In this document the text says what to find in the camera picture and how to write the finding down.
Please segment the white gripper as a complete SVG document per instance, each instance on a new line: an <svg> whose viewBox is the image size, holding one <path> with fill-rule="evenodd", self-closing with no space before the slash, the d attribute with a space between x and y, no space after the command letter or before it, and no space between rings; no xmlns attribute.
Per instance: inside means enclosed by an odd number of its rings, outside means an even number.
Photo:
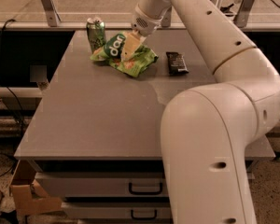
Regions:
<svg viewBox="0 0 280 224"><path fill-rule="evenodd" d="M160 24L161 19L150 18L139 6L136 6L132 18L132 28L136 31L127 34L121 52L121 59L123 61L130 60L146 37L153 34Z"/></svg>

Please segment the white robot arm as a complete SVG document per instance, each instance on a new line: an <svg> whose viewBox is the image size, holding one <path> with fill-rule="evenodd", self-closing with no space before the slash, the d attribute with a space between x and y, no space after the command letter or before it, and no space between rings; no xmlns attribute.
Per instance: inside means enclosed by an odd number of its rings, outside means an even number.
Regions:
<svg viewBox="0 0 280 224"><path fill-rule="evenodd" d="M128 59L174 8L215 78L180 92L161 118L161 154L174 224L257 224L245 148L280 120L280 75L210 0L139 0Z"/></svg>

